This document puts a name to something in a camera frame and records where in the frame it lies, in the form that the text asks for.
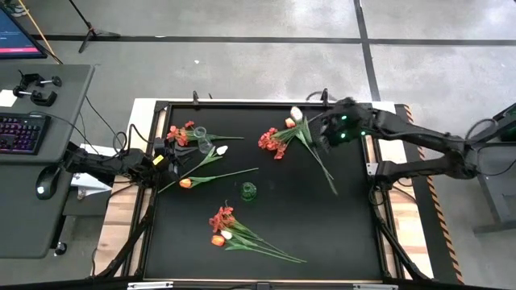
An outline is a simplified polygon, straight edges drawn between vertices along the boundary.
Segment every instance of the tripod stand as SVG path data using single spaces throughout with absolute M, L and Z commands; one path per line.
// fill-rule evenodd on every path
M 79 8 L 77 8 L 77 6 L 73 2 L 73 0 L 69 0 L 69 1 L 70 1 L 70 4 L 72 4 L 73 9 L 75 9 L 75 11 L 79 14 L 79 16 L 81 16 L 82 22 L 84 22 L 84 24 L 88 27 L 88 33 L 86 34 L 86 37 L 82 41 L 81 48 L 79 48 L 79 53 L 82 53 L 86 49 L 86 45 L 88 44 L 88 42 L 90 40 L 97 38 L 99 35 L 111 36 L 113 38 L 119 38 L 120 37 L 120 34 L 118 34 L 118 33 L 102 31 L 102 30 L 95 29 L 91 25 L 91 22 L 86 20 L 86 18 L 81 13 Z

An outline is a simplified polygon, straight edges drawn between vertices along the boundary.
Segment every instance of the gray desk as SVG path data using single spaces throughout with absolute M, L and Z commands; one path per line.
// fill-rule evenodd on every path
M 23 73 L 39 73 L 46 79 L 59 76 L 63 86 L 47 85 L 43 92 L 55 90 L 59 95 L 51 107 L 34 105 L 29 97 L 16 101 L 12 108 L 0 112 L 29 113 L 38 110 L 54 114 L 74 124 L 86 90 L 93 76 L 90 65 L 0 64 L 0 89 L 13 89 Z M 56 194 L 41 201 L 35 196 L 35 182 L 49 164 L 61 159 L 73 128 L 52 119 L 38 155 L 0 155 L 0 258 L 43 258 L 51 246 L 72 174 L 60 174 Z
M 0 89 L 13 89 L 19 84 L 23 73 L 39 73 L 46 80 L 52 76 L 59 76 L 63 86 L 45 85 L 44 88 L 32 85 L 28 91 L 34 89 L 48 96 L 53 90 L 57 93 L 56 102 L 51 107 L 37 106 L 32 103 L 29 96 L 18 99 L 11 108 L 0 107 L 0 113 L 29 113 L 40 111 L 54 114 L 72 124 L 75 124 L 82 102 L 94 73 L 94 67 L 84 64 L 1 64 L 0 65 Z M 0 164 L 5 163 L 33 163 L 58 162 L 65 153 L 68 141 L 72 136 L 73 128 L 59 119 L 52 119 L 48 131 L 41 144 L 38 155 L 0 155 Z

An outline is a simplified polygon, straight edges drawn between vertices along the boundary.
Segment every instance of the yellow black stripe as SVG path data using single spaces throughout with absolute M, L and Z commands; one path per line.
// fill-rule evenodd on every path
M 412 113 L 410 112 L 410 107 L 405 105 L 405 111 L 409 122 L 414 123 L 414 119 L 412 118 Z M 418 153 L 421 160 L 425 159 L 425 154 L 421 147 L 418 147 Z M 460 272 L 459 261 L 457 260 L 457 256 L 455 253 L 455 248 L 453 247 L 452 237 L 450 236 L 450 232 L 446 226 L 446 221 L 444 220 L 443 209 L 441 208 L 441 204 L 439 203 L 439 198 L 435 192 L 434 179 L 431 176 L 427 177 L 428 188 L 430 189 L 432 200 L 434 201 L 435 210 L 437 211 L 437 217 L 440 220 L 441 229 L 443 230 L 443 236 L 446 240 L 446 245 L 448 251 L 450 253 L 450 258 L 453 263 L 453 267 L 456 271 L 457 279 L 459 283 L 464 284 L 464 278 L 462 277 L 462 273 Z

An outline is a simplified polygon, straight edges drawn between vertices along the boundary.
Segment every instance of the concrete floor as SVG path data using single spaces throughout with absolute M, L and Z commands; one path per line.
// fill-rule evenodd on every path
M 85 32 L 66 0 L 26 4 L 46 34 Z M 77 0 L 77 5 L 96 27 L 122 35 L 360 37 L 352 0 Z M 369 38 L 516 39 L 512 0 L 362 0 L 361 6 Z M 20 22 L 35 33 L 28 19 Z M 117 131 L 125 130 L 134 98 L 190 98 L 193 90 L 202 97 L 301 100 L 327 87 L 336 97 L 371 101 L 360 44 L 97 42 L 80 55 L 78 42 L 51 45 L 66 64 L 98 65 L 89 97 Z M 464 135 L 477 119 L 514 103 L 516 46 L 372 45 L 371 54 L 381 100 L 410 105 L 422 126 Z M 87 105 L 82 112 L 88 139 L 110 146 L 109 130 Z M 478 182 L 440 176 L 435 186 L 466 283 L 516 288 L 516 231 L 472 232 L 492 221 Z M 71 249 L 63 257 L 0 260 L 0 283 L 87 276 L 101 225 L 102 219 L 69 222 Z

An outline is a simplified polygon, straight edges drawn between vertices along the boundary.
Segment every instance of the keyboard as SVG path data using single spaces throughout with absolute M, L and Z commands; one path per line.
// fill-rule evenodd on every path
M 0 154 L 37 155 L 50 117 L 0 113 Z

